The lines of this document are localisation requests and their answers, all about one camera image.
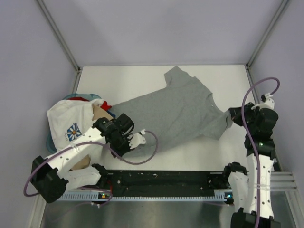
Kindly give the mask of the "grey t-shirt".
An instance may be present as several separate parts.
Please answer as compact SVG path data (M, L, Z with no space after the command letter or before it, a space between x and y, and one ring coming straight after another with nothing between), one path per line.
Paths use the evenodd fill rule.
M165 73L166 87L112 107L115 115L125 113L134 122L134 132L142 129L146 144L123 158L150 156L165 152L199 136L219 140L232 126L229 111L221 111L212 92L199 79L175 66Z

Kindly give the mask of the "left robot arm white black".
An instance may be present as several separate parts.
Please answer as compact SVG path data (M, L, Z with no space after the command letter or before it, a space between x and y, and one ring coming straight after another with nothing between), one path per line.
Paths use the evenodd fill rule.
M122 156L132 150L129 134L133 129L134 122L126 114L112 120L97 119L65 149L46 158L35 158L30 183L46 203L53 203L66 191L86 185L105 187L108 177L101 173L98 165L102 152L98 144L108 144L118 156Z

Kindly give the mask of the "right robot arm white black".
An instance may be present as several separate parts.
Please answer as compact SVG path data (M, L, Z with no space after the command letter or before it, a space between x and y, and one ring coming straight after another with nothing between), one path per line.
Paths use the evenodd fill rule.
M229 163L223 171L222 183L232 189L235 212L232 215L232 228L279 228L275 221L271 204L271 171L275 158L275 144L271 138L278 120L274 111L274 100L243 108L230 108L232 121L248 127L245 136L248 167L238 162Z

